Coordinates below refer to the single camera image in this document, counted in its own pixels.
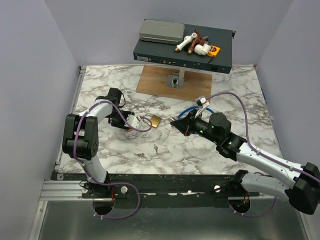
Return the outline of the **blue cable lock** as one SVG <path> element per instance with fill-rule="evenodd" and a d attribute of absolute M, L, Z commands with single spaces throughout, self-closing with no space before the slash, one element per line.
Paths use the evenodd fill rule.
<path fill-rule="evenodd" d="M 182 111 L 182 112 L 178 115 L 177 118 L 180 119 L 182 116 L 184 116 L 185 114 L 187 114 L 187 113 L 190 112 L 191 110 L 198 109 L 198 108 L 199 108 L 198 106 L 191 106 L 191 107 L 185 109 L 184 111 Z M 212 109 L 210 109 L 210 108 L 208 108 L 208 107 L 206 108 L 206 110 L 209 111 L 211 114 L 214 114 L 214 113 L 215 113 Z"/>

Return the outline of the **brass padlock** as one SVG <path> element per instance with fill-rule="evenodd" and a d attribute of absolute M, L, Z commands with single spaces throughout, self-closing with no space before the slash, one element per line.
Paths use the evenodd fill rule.
<path fill-rule="evenodd" d="M 154 114 L 146 113 L 142 116 L 142 120 L 149 126 L 152 126 L 153 128 L 157 128 L 162 118 Z"/>

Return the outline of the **wooden base board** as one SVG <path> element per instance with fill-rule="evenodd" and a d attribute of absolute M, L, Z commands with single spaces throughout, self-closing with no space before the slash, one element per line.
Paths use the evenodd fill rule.
<path fill-rule="evenodd" d="M 183 76 L 182 89 L 167 87 L 168 75 L 178 72 Z M 136 88 L 137 93 L 193 102 L 200 96 L 209 97 L 212 89 L 212 75 L 173 69 L 155 65 L 145 65 Z"/>

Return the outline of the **dark blue network switch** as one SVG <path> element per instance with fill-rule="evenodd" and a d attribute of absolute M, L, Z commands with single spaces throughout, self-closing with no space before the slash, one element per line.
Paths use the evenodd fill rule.
<path fill-rule="evenodd" d="M 217 57 L 198 55 L 195 52 L 188 54 L 188 48 L 191 43 L 187 44 L 181 51 L 176 52 L 176 46 L 182 41 L 178 44 L 166 44 L 139 39 L 133 50 L 134 59 L 228 74 L 232 68 L 232 40 L 235 35 L 234 31 L 208 26 L 182 24 L 185 25 L 182 41 L 186 36 L 190 36 L 195 29 L 198 29 L 201 37 L 208 36 L 208 41 L 205 44 L 220 48 Z"/>

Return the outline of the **white pvc elbow fitting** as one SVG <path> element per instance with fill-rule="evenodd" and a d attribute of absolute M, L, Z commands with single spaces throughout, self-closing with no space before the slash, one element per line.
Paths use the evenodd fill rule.
<path fill-rule="evenodd" d="M 208 44 L 197 44 L 195 47 L 194 47 L 194 52 L 200 56 L 206 56 L 210 50 L 212 49 L 212 47 Z"/>

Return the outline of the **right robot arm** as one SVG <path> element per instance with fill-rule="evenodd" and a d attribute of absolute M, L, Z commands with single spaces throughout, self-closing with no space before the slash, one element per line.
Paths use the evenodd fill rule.
<path fill-rule="evenodd" d="M 259 176 L 244 173 L 230 183 L 230 191 L 241 196 L 260 192 L 287 200 L 296 210 L 312 215 L 320 203 L 320 170 L 313 163 L 302 165 L 260 150 L 231 131 L 231 122 L 221 113 L 213 113 L 208 121 L 192 110 L 187 116 L 172 120 L 170 125 L 184 136 L 198 134 L 213 142 L 220 155 L 245 163 L 266 173 Z"/>

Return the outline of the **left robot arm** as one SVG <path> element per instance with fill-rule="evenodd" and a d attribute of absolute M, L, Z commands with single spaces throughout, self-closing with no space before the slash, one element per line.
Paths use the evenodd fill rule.
<path fill-rule="evenodd" d="M 88 109 L 79 114 L 70 113 L 65 118 L 62 151 L 80 163 L 88 182 L 94 184 L 93 191 L 101 198 L 111 191 L 110 177 L 98 156 L 99 131 L 102 120 L 115 128 L 130 130 L 125 121 L 132 122 L 135 114 L 121 110 L 121 100 L 125 97 L 117 88 L 110 88 L 106 96 L 98 96 Z"/>

